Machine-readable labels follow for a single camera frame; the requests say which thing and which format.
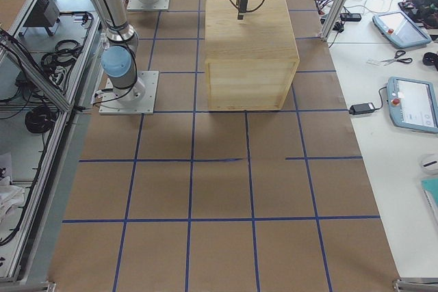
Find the black handled scissors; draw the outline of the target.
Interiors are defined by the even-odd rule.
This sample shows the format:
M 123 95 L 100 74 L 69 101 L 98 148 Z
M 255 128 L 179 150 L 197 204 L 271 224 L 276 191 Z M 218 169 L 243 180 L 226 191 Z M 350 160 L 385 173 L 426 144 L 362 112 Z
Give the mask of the black handled scissors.
M 381 63 L 384 64 L 384 66 L 390 65 L 392 63 L 402 63 L 402 64 L 410 64 L 413 59 L 411 57 L 404 57 L 404 55 L 406 55 L 406 51 L 403 50 L 398 50 L 395 52 L 395 55 L 393 58 L 391 59 L 385 59 L 383 61 L 381 61 Z

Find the black power brick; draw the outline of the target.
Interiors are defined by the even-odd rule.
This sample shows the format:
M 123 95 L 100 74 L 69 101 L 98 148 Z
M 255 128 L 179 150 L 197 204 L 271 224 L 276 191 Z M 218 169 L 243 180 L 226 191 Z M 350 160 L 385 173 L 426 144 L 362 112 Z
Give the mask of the black power brick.
M 353 104 L 348 109 L 348 113 L 350 115 L 363 115 L 363 114 L 370 114 L 376 111 L 376 108 L 373 103 L 358 103 Z

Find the blue teach pendant far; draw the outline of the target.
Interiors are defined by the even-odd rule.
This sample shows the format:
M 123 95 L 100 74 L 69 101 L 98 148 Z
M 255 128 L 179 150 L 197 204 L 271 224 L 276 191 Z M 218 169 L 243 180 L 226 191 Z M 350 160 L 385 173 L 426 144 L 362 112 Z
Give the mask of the blue teach pendant far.
M 430 36 L 404 12 L 376 14 L 372 17 L 372 22 L 397 49 L 418 47 L 432 42 Z

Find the blue teach pendant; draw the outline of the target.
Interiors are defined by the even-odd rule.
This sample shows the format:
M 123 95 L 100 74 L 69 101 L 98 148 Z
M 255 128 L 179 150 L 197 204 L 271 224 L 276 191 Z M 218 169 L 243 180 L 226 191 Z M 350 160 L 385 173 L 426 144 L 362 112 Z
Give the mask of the blue teach pendant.
M 418 47 L 432 42 L 430 36 L 404 12 L 376 14 L 372 17 L 372 22 L 397 49 Z
M 390 77 L 387 97 L 396 127 L 437 134 L 437 99 L 431 82 Z

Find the light wooden drawer cabinet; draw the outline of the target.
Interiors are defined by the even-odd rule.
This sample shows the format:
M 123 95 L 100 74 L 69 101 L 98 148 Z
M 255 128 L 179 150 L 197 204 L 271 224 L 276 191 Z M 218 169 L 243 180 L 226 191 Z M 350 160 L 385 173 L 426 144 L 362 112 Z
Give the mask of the light wooden drawer cabinet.
M 206 1 L 209 110 L 280 110 L 299 62 L 285 0 L 266 0 L 242 20 L 229 1 Z

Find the blue teach pendant near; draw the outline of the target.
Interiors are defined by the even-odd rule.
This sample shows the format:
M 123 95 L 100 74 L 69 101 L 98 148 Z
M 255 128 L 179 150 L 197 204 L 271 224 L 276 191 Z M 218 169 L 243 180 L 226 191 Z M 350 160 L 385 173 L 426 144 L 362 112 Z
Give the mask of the blue teach pendant near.
M 390 77 L 387 97 L 396 127 L 437 134 L 437 99 L 431 82 Z

